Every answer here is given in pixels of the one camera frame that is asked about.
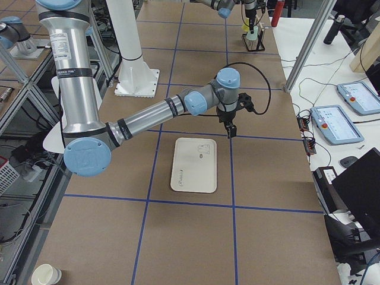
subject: red cylinder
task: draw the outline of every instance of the red cylinder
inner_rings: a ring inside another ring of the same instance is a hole
[[[274,13],[273,13],[273,18],[272,18],[272,27],[277,27],[277,24],[278,24],[278,20],[280,19],[281,17],[281,13],[283,11],[283,8],[284,8],[284,4],[285,4],[285,0],[278,0],[276,5],[275,5],[275,9],[274,9]]]

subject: black monitor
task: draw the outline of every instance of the black monitor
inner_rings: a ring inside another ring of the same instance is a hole
[[[368,151],[332,185],[371,239],[380,238],[380,152]]]

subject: white cup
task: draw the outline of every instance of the white cup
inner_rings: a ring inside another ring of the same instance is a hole
[[[32,285],[53,285],[56,284],[62,276],[62,272],[52,267],[50,264],[38,266],[31,276]]]

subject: black chair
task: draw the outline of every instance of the black chair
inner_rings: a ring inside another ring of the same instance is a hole
[[[341,28],[341,32],[345,34],[352,45],[355,42],[355,38],[352,36],[359,30],[358,25],[361,24],[362,21],[366,21],[360,29],[364,28],[370,17],[376,12],[372,8],[377,0],[338,0],[335,4],[333,11],[337,12],[335,18],[339,15],[344,15],[348,18],[354,27],[343,25]]]

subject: tablet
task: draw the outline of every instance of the tablet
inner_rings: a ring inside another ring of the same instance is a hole
[[[313,121],[330,144],[353,144],[364,140],[341,106],[313,107],[310,110]]]
[[[380,113],[380,97],[364,82],[339,84],[337,89],[344,101],[359,115]]]

